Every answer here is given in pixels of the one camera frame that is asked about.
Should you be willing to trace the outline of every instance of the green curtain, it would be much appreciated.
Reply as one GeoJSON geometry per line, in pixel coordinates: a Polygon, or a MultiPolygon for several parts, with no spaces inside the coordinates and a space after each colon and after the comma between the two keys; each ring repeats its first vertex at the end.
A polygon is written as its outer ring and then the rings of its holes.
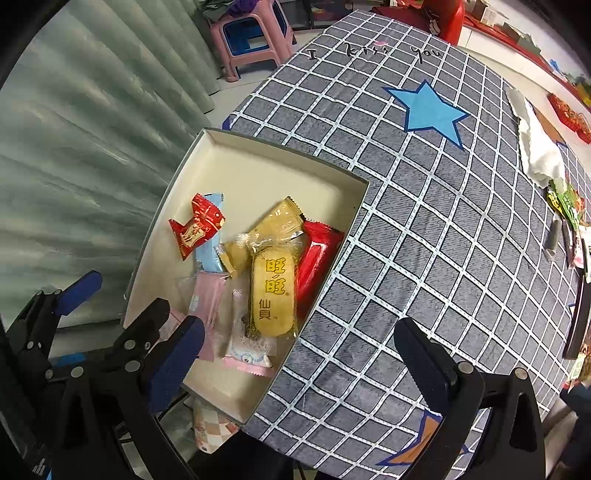
{"type": "Polygon", "coordinates": [[[0,312],[103,274],[60,326],[111,320],[221,75],[193,0],[71,0],[0,90],[0,312]]]}

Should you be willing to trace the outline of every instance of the cable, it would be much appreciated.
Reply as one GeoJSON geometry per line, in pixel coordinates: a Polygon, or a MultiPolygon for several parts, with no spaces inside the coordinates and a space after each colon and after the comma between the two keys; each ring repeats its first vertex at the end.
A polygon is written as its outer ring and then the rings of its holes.
{"type": "Polygon", "coordinates": [[[158,415],[158,421],[162,420],[164,418],[164,416],[173,409],[173,407],[178,404],[179,402],[185,400],[187,397],[189,396],[188,392],[184,392],[180,397],[177,397],[173,400],[173,402],[168,406],[168,408],[166,410],[163,410],[162,412],[160,412],[160,415],[158,415]]]}
{"type": "MultiPolygon", "coordinates": [[[[168,408],[166,410],[163,410],[163,411],[160,412],[160,414],[157,417],[158,418],[158,421],[162,420],[164,418],[164,416],[169,411],[171,411],[174,408],[175,405],[177,405],[179,402],[182,402],[183,400],[185,400],[188,396],[189,396],[189,393],[188,392],[184,392],[181,396],[175,398],[173,400],[173,402],[168,406],[168,408]]],[[[129,434],[129,432],[125,432],[121,437],[123,437],[124,435],[128,435],[128,434],[129,434]]],[[[130,434],[130,437],[129,438],[126,438],[126,439],[123,439],[121,437],[119,438],[119,442],[121,444],[131,443],[131,442],[134,441],[133,438],[131,438],[131,434],[130,434]]]]}
{"type": "Polygon", "coordinates": [[[298,462],[297,460],[295,462],[297,464],[297,469],[300,471],[301,480],[306,480],[306,476],[304,474],[304,469],[301,467],[301,463],[298,462]]]}

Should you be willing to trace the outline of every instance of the red snack package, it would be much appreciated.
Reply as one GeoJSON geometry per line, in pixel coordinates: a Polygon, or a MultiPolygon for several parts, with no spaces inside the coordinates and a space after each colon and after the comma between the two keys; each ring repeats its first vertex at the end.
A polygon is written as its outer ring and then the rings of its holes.
{"type": "Polygon", "coordinates": [[[222,228],[224,217],[212,202],[196,194],[191,201],[193,218],[185,225],[176,220],[168,220],[177,238],[178,249],[185,260],[199,245],[203,245],[222,228]]]}
{"type": "Polygon", "coordinates": [[[297,267],[297,313],[304,319],[308,314],[320,283],[337,254],[345,234],[320,222],[306,220],[303,230],[310,243],[301,256],[297,267]]]}

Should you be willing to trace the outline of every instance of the small yellow snack package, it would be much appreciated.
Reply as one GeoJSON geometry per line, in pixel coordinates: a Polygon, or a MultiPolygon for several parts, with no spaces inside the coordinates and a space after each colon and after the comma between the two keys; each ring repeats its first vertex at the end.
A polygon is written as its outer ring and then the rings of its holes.
{"type": "Polygon", "coordinates": [[[230,276],[236,278],[250,264],[251,251],[283,244],[301,235],[304,220],[296,203],[285,197],[250,232],[218,245],[216,252],[230,276]]]}
{"type": "Polygon", "coordinates": [[[296,268],[292,248],[264,248],[252,260],[251,327],[267,337],[277,337],[297,327],[296,268]]]}

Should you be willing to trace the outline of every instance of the white cloth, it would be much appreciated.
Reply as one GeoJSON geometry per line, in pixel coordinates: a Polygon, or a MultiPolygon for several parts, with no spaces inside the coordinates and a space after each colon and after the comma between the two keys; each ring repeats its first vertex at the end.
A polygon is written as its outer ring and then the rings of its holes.
{"type": "Polygon", "coordinates": [[[564,193],[566,174],[560,149],[544,132],[534,109],[523,94],[511,87],[507,88],[506,93],[513,113],[519,117],[519,149],[524,173],[541,188],[554,180],[557,192],[564,193]]]}

